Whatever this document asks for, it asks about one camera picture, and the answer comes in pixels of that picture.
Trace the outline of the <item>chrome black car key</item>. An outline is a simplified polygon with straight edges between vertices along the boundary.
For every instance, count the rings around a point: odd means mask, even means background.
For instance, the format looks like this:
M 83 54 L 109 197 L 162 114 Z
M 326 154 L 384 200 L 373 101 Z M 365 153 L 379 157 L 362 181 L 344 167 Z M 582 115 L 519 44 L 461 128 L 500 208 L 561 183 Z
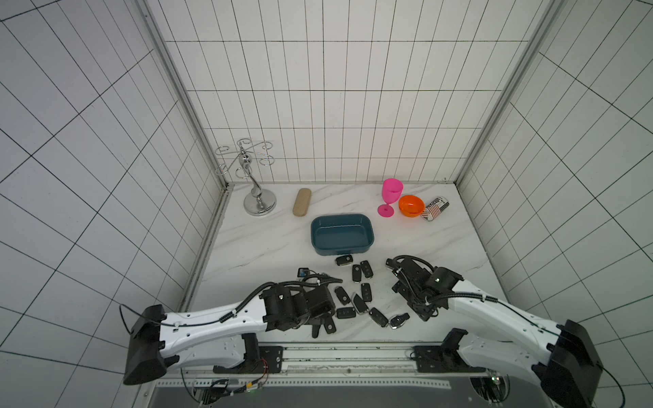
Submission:
M 399 329 L 411 318 L 409 313 L 397 314 L 389 320 L 389 326 L 392 330 Z

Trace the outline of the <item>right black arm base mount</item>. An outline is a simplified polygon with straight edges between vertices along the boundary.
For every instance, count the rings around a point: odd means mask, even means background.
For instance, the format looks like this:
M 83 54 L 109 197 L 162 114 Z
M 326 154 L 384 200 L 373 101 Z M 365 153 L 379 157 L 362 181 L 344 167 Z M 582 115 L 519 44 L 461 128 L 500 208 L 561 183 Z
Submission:
M 469 333 L 464 329 L 453 328 L 440 345 L 414 346 L 411 359 L 417 364 L 420 373 L 481 373 L 486 369 L 467 364 L 459 355 L 461 340 Z

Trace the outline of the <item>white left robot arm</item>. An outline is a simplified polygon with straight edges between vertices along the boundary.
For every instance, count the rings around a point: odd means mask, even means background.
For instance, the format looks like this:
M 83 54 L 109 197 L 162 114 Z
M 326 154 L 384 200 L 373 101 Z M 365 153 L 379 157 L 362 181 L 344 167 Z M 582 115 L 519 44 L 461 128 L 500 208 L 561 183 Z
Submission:
M 161 304 L 150 306 L 129 328 L 122 382 L 146 384 L 165 376 L 169 368 L 236 367 L 246 359 L 247 335 L 286 332 L 305 325 L 333 328 L 335 303 L 328 287 L 335 283 L 337 279 L 325 275 L 266 282 L 239 304 L 195 312 L 174 313 Z

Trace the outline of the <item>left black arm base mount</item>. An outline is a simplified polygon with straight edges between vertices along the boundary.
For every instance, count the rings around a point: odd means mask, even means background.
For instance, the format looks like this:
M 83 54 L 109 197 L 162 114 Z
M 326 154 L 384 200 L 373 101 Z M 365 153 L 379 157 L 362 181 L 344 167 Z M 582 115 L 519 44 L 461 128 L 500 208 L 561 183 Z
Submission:
M 236 348 L 237 364 L 214 365 L 215 374 L 277 374 L 282 371 L 284 348 L 278 345 L 261 346 L 254 333 L 231 338 Z

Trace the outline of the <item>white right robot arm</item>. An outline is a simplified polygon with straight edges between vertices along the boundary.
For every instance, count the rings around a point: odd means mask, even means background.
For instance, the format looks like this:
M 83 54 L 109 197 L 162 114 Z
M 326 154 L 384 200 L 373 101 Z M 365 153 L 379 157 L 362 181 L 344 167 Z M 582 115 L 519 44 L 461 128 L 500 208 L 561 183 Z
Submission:
M 504 390 L 517 377 L 540 386 L 558 406 L 592 406 L 607 370 L 584 326 L 529 314 L 421 258 L 400 255 L 386 265 L 398 280 L 393 291 L 423 321 L 445 309 L 503 336 L 491 340 L 452 328 L 440 345 L 414 348 L 420 372 L 484 372 Z

